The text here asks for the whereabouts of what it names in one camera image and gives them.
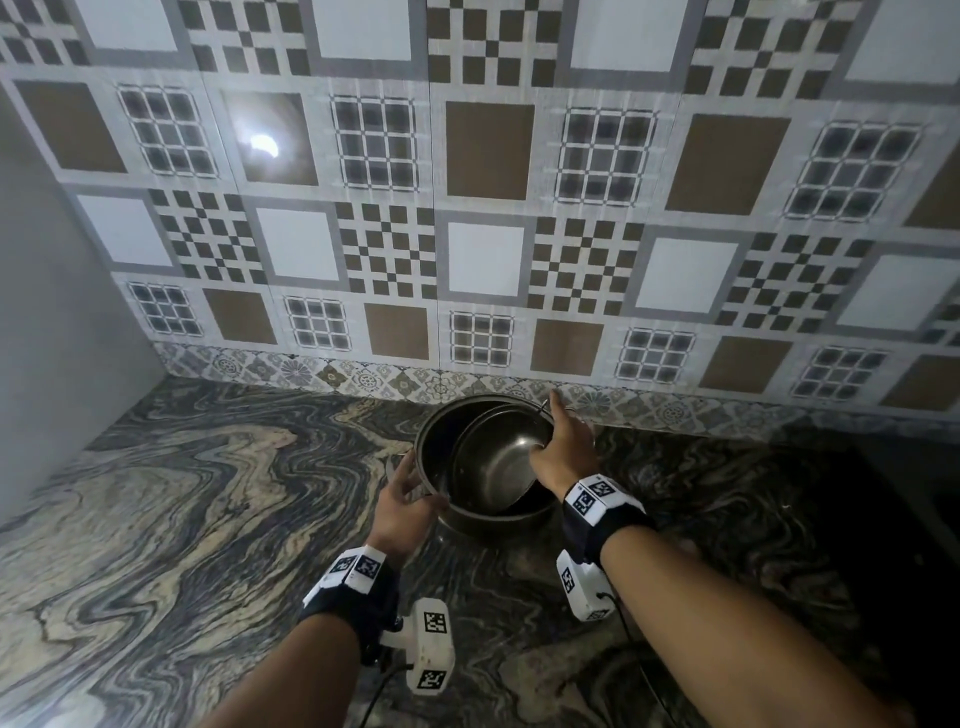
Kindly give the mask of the person's left forearm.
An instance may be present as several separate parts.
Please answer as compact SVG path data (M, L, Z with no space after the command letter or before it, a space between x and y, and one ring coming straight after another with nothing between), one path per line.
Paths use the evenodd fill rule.
M358 637L341 617L310 616L197 728L343 728L360 655Z

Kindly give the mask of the small steel pan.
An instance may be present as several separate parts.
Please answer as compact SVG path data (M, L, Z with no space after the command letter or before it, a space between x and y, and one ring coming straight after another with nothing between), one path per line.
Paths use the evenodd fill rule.
M548 418L518 405L498 405L480 415L453 447L451 503L482 517L521 515L537 486L530 453L546 446L553 431Z

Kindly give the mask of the person's right forearm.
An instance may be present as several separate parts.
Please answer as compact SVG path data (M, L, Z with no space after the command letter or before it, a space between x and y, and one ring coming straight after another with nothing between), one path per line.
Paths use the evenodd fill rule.
M894 712L795 620L660 534L618 530L601 564L713 728L900 728Z

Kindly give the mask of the large steel cooking pot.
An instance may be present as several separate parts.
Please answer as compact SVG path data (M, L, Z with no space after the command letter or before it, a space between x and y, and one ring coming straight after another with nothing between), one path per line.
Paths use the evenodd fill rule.
M533 409L554 427L548 400L535 404L510 394L474 394L438 408L426 419L414 441L415 465L422 484L429 493L443 494L449 500L448 509L440 516L441 523L462 537L487 545L528 537L543 528L559 506L556 496L538 481L531 491L528 507L518 516L477 516L452 504L450 464L458 437L480 415L503 405Z

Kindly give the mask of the black wristband with white markers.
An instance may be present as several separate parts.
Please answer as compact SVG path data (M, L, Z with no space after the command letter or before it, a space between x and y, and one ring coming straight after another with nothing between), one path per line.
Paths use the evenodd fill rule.
M561 501L567 552L577 564L601 564L601 552L614 534L628 527L656 529L643 504L603 474L579 479Z
M342 552L302 600L299 623L334 615L357 636L361 665L374 666L385 650L384 632L399 624L400 573L386 552L364 544Z

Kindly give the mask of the person's left hand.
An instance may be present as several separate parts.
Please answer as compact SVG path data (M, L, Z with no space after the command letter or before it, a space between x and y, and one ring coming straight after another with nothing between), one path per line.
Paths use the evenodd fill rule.
M397 572L407 564L424 544L429 530L419 530L415 523L415 501L410 495L421 484L416 471L416 450L411 448L398 464L386 486L378 493L373 521L366 545L386 555Z

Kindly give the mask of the person's right hand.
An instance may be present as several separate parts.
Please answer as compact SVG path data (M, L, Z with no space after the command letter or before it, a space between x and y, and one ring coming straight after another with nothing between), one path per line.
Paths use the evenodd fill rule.
M551 391L549 409L554 420L550 441L557 449L555 474L535 474L540 485L563 501L580 480L601 474L602 468L594 446L594 432L582 419L571 415L558 391Z

